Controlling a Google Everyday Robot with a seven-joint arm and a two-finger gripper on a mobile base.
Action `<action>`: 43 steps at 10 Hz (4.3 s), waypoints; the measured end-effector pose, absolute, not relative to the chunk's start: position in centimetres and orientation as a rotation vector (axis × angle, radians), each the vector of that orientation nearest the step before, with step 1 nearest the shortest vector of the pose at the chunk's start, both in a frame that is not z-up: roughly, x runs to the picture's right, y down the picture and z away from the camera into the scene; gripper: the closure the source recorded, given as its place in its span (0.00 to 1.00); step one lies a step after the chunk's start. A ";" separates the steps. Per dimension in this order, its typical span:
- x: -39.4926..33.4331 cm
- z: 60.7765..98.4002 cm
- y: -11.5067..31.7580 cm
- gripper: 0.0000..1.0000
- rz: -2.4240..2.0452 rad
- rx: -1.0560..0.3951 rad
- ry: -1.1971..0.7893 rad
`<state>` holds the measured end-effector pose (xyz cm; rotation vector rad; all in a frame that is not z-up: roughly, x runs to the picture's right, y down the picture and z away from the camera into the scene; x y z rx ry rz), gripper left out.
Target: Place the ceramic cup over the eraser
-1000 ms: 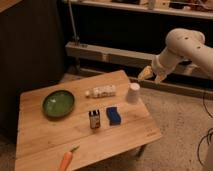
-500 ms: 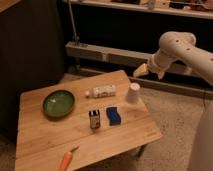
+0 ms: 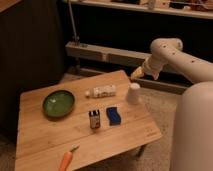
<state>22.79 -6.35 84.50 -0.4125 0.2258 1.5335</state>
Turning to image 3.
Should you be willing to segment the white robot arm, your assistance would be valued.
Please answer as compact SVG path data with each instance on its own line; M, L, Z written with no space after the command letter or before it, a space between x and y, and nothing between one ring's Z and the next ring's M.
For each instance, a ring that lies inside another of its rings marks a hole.
M175 113L169 171L213 171L213 63L182 51L178 38L158 38L151 55L132 74L158 79L169 64L193 83L182 94Z

